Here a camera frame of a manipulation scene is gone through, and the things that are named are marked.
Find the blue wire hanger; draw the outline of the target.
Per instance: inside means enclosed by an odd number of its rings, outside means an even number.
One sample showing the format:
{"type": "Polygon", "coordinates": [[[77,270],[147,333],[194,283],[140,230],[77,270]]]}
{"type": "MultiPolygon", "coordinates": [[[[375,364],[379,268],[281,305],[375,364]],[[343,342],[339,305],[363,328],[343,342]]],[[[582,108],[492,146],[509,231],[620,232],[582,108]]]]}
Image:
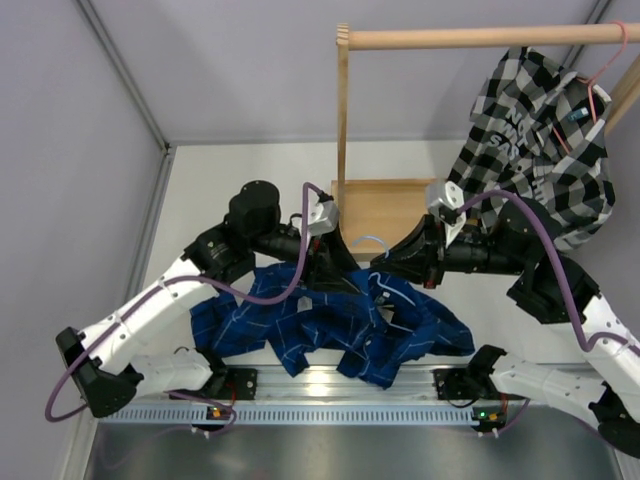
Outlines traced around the blue wire hanger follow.
{"type": "MultiPolygon", "coordinates": [[[[390,248],[388,247],[387,243],[382,240],[381,238],[374,236],[374,235],[362,235],[360,237],[358,237],[357,239],[355,239],[352,242],[353,246],[357,246],[359,245],[361,242],[365,241],[365,240],[371,240],[371,241],[375,241],[376,243],[380,244],[383,249],[384,249],[384,258],[387,259],[390,255],[390,248]]],[[[376,304],[381,307],[381,308],[391,308],[393,307],[393,304],[390,303],[390,300],[392,298],[398,297],[403,299],[406,303],[408,303],[409,305],[411,305],[412,307],[416,307],[415,302],[409,298],[407,295],[405,295],[404,293],[398,291],[395,288],[392,288],[390,286],[388,286],[387,284],[383,284],[381,282],[381,275],[379,272],[374,272],[371,273],[369,275],[369,278],[375,279],[375,283],[377,284],[377,286],[381,289],[381,294],[379,295],[379,300],[376,301],[376,304]]]]}

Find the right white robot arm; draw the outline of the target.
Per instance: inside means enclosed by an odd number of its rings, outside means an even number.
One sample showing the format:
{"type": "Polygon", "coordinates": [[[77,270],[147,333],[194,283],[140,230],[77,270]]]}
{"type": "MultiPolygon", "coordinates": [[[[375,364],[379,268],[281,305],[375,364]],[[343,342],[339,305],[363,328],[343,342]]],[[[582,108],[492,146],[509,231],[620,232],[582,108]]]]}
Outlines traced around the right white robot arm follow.
{"type": "Polygon", "coordinates": [[[447,272],[513,275],[507,295],[518,308],[573,340],[592,377],[571,375],[484,345],[461,370],[459,389],[474,399],[515,396],[543,403],[594,429],[617,450],[639,455],[639,341],[615,315],[599,285],[554,240],[560,225],[533,200],[509,200],[486,233],[427,214],[371,267],[425,288],[447,272]]]}

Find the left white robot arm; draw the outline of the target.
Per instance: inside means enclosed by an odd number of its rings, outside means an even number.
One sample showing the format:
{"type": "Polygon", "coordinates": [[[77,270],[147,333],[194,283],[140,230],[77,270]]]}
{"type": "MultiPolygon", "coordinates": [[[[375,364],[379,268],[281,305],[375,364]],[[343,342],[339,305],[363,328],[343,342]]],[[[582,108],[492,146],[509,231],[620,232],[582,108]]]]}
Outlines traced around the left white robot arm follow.
{"type": "Polygon", "coordinates": [[[281,221],[280,193],[263,180],[245,184],[228,204],[222,222],[199,234],[145,290],[104,319],[83,329],[67,327],[55,338],[66,366],[45,407],[48,421],[67,381],[78,389],[85,409],[109,417],[133,400],[181,390],[213,399],[226,386],[226,368],[197,349],[141,355],[141,349],[181,315],[220,293],[250,305],[277,305],[299,286],[312,291],[359,293],[349,277],[357,264],[339,233],[340,212],[331,194],[306,182],[299,215],[281,221]],[[251,273],[257,254],[295,263],[286,288],[257,297],[233,288],[251,273]]]}

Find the blue plaid shirt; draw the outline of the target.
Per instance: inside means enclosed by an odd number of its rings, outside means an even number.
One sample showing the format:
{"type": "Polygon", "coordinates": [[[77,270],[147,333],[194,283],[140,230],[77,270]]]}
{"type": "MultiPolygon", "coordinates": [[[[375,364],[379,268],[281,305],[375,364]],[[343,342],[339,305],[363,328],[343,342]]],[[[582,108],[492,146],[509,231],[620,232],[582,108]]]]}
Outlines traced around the blue plaid shirt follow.
{"type": "Polygon", "coordinates": [[[407,295],[416,307],[398,297],[390,300],[393,307],[379,307],[381,289],[371,273],[362,269],[351,274],[359,295],[298,287],[278,304],[257,305],[221,293],[191,309],[194,343],[222,358],[270,346],[291,376],[308,368],[309,353],[338,350],[339,373],[384,389],[408,361],[474,353],[471,330],[445,305],[403,279],[380,273],[383,284],[407,295]]]}

